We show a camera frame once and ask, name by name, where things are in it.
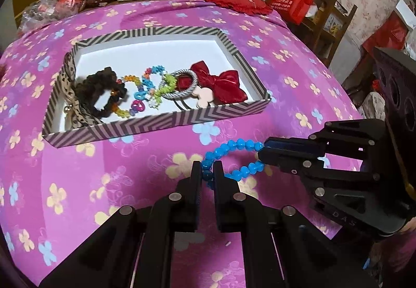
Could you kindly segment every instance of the red hair bow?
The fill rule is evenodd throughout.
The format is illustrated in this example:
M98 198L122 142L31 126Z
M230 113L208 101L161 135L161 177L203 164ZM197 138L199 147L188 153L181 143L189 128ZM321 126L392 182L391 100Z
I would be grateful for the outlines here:
M201 60L191 66L191 70L198 76L201 87L207 87L214 93L214 99L220 104L240 103L247 100L247 95L240 89L238 72L235 70L224 71L219 76L209 74L209 69L205 62ZM188 76L178 78L179 90L190 87L192 79Z

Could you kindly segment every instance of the red bag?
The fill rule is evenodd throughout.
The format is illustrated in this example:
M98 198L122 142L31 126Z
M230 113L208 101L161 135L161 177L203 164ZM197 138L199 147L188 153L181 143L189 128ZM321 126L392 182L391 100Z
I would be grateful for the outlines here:
M313 0L272 0L271 7L287 22L299 25Z

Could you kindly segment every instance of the striped box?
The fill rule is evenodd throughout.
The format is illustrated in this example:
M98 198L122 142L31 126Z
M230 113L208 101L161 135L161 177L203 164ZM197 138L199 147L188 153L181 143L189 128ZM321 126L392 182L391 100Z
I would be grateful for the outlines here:
M228 50L228 52L232 55L235 62L239 65L241 68L240 70L245 73L246 77L254 87L255 91L260 95L261 99L242 103L210 106L202 109L192 109L189 107L182 108L178 105L178 111L175 112L149 115L140 118L129 118L127 120L102 123L99 125L72 129L69 131L54 132L53 121L55 117L55 110L58 102L61 100L60 85L59 83L55 83L43 121L42 135L44 139L47 140L52 146L59 148L119 136L167 129L175 126L192 125L214 120L234 118L248 114L256 114L265 109L267 104L270 102L270 95L268 94L266 88L249 66L240 51L218 28L171 26L162 28L120 30L114 33L77 42L72 47L70 54L75 57L78 50L91 45L101 44L103 42L111 42L114 40L141 36L179 34L217 36L226 50Z

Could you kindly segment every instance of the metal screw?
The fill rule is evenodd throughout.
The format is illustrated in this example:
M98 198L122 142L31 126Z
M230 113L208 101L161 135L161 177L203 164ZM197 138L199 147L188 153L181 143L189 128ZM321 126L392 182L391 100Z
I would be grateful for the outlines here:
M131 206L122 206L119 210L121 215L129 215L133 211Z
M325 190L324 190L322 187L318 187L318 188L315 190L315 195L316 195L317 197L323 197L323 196L324 196L324 194L325 194Z
M282 209L283 214L287 215L288 217L291 217L292 215L295 215L296 213L296 209L292 206L285 206Z
M232 197L233 197L233 198L234 198L234 200L236 200L236 201L244 201L244 200L245 200L245 198L246 198L245 194L244 194L244 193L240 193L240 192L238 192L238 193L234 193L234 195L233 195Z
M182 199L182 195L178 192L170 193L169 200L171 201L179 201Z

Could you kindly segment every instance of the colorful beaded hair tie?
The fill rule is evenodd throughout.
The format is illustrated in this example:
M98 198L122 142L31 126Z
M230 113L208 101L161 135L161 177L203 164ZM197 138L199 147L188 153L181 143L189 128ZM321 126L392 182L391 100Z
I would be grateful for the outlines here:
M254 142L251 139L245 141L244 139L238 139L237 141L230 140L228 143L222 143L220 147L216 148L214 152L205 153L205 159L202 160L202 179L208 181L209 186L212 188L213 173L211 167L215 160L221 159L221 157L228 154L228 152L246 149L247 151L258 152L264 147L262 142ZM240 181L241 178L247 178L250 174L255 175L257 172L261 172L264 169L264 164L261 161L250 162L248 166L243 166L239 170L235 169L231 173L224 174L227 178L231 178Z

